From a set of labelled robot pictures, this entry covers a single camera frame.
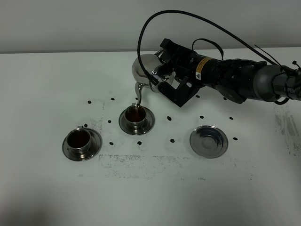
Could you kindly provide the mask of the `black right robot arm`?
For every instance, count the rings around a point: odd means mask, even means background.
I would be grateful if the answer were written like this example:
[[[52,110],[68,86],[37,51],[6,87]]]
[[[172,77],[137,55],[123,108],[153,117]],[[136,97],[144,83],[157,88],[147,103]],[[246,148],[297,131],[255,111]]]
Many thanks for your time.
[[[247,99],[278,102],[301,99],[301,71],[287,66],[269,65],[265,61],[243,59],[218,60],[180,46],[169,39],[160,45],[161,58],[180,83],[173,88],[167,82],[158,85],[159,92],[182,107],[200,88],[217,90],[228,100],[241,104]]]

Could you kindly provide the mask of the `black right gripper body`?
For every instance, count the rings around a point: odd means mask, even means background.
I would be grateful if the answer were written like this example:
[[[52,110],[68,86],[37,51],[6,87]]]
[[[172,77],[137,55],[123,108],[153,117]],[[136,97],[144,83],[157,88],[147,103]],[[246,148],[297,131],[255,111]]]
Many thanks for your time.
[[[174,79],[179,83],[178,88],[186,86],[190,94],[196,94],[203,87],[196,76],[197,65],[205,56],[166,38],[160,47],[164,50],[161,58],[175,72]]]

